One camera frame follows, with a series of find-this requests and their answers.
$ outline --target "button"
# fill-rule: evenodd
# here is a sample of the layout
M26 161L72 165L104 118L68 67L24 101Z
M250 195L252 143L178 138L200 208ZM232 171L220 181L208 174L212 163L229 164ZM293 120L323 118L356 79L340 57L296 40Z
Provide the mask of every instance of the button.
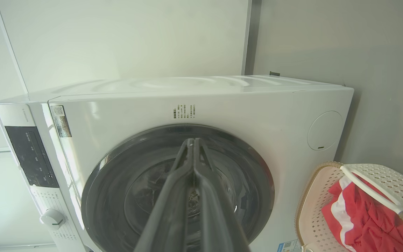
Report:
M29 131L28 134L29 134L31 143L38 144L37 137L35 137L35 133L32 131Z
M52 177L51 177L51 175L50 174L48 174L48 173L45 173L45 179L46 179L46 182L48 182L48 184L49 185L54 185L54 180L52 179Z
M41 155L41 150L40 150L40 146L38 145L38 143L33 143L32 146L34 147L35 153L37 153L37 155Z

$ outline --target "gray wall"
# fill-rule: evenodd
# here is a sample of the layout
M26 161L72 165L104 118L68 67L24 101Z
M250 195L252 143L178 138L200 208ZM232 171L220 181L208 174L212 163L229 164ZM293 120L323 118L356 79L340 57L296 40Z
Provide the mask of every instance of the gray wall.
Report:
M254 74L355 89L335 157L403 174L403 1L262 0Z

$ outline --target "barcode sticker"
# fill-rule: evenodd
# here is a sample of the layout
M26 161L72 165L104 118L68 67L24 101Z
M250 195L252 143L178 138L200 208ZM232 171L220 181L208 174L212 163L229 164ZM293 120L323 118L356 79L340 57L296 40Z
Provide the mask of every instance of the barcode sticker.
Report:
M63 106L51 106L51 107L52 107L52 112L54 113L55 116L64 117Z
M63 106L51 106L51 112L59 137L72 137Z
M278 246L278 252L291 252L291 251L295 251L298 249L301 249L301 246L299 245L298 240L284 242Z

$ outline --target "control panel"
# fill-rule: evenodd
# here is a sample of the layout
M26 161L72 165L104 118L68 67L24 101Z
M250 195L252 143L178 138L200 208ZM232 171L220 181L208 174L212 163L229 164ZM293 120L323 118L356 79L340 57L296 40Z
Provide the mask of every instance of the control panel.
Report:
M60 189L30 186L30 192L40 208L40 221L49 229L59 251L86 252Z
M13 150L31 186L58 188L48 155L35 126L5 126Z

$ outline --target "white dial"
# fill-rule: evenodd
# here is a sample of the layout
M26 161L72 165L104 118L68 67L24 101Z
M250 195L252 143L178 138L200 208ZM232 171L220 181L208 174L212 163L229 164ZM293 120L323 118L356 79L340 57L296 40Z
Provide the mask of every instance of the white dial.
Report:
M40 221L43 222L49 230L56 231L65 223L66 219L61 212L48 209L40 217Z

